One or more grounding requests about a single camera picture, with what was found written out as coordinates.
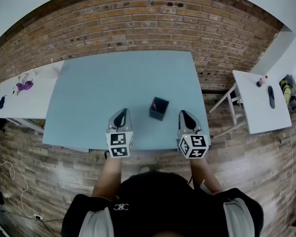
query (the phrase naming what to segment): wooden floor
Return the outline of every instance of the wooden floor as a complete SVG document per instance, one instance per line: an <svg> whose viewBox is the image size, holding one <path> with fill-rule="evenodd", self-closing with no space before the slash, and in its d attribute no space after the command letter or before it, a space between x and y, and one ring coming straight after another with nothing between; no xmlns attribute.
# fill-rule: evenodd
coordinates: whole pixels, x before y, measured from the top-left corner
<svg viewBox="0 0 296 237"><path fill-rule="evenodd" d="M217 97L205 96L207 110ZM224 189L237 187L263 206L263 237L294 236L287 225L296 213L296 141L280 144L280 139L296 133L295 113L292 113L292 120L291 129L258 135L249 135L247 127L243 126L213 139L207 153ZM226 102L208 115L208 123L211 135L231 125ZM62 219L76 194L91 194L105 159L102 151L73 154L41 142L41 135L8 123L5 133L0 134L0 162L18 163L24 171L29 190L23 200L29 215L39 214L44 221ZM134 153L124 160L124 180L147 165L190 178L189 163L177 152ZM0 209L24 215L20 194L26 185L20 171L15 169L15 180L11 181L9 167L0 166L0 190L6 197L6 205ZM13 237L52 236L42 223L13 214L0 213L0 222ZM62 221L46 223L55 236L60 236L61 224Z"/></svg>

